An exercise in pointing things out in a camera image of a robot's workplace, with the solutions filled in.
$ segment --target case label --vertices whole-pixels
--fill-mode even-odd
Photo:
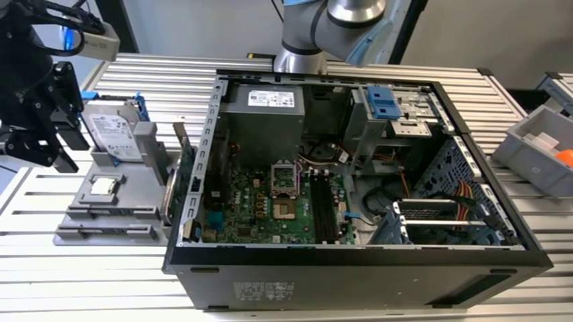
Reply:
[[[234,282],[235,296],[241,301],[290,301],[295,282]]]

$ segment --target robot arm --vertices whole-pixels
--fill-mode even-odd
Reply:
[[[48,9],[71,19],[56,17]],[[68,50],[48,48],[35,24],[56,24],[75,30],[79,45]],[[0,0],[0,153],[76,172],[56,134],[74,150],[90,144],[80,133],[83,102],[70,62],[54,64],[51,55],[72,56],[84,47],[84,32],[104,34],[100,20],[80,8],[43,0]]]
[[[326,74],[325,52],[349,64],[370,64],[393,22],[385,0],[285,0],[283,40],[274,71]]]

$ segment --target orange object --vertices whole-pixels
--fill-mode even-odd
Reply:
[[[556,158],[564,161],[568,166],[573,166],[573,150],[558,152]]]

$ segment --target power supply label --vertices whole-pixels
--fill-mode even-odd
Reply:
[[[92,114],[90,117],[103,144],[100,148],[122,161],[140,160],[142,154],[126,119],[106,114]]]
[[[295,94],[293,92],[251,91],[249,106],[295,107]]]

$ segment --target orange wire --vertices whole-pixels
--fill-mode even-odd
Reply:
[[[466,193],[466,190],[464,188],[464,183],[462,183],[462,180],[460,180],[458,181],[458,191],[456,192],[456,195],[461,196],[461,195],[465,195],[465,193]],[[462,219],[462,212],[464,212],[462,206],[458,204],[458,214],[456,216],[456,220]]]
[[[466,182],[464,182],[464,184],[466,185],[466,188],[468,188],[469,197],[473,199],[474,198],[474,192],[472,190],[472,187],[470,187],[470,185]],[[468,212],[469,212],[469,209],[466,208],[466,211],[464,212],[462,220],[466,220]]]
[[[403,177],[403,172],[401,171],[402,187],[403,187],[403,196],[410,199],[409,185],[406,184],[406,178]]]

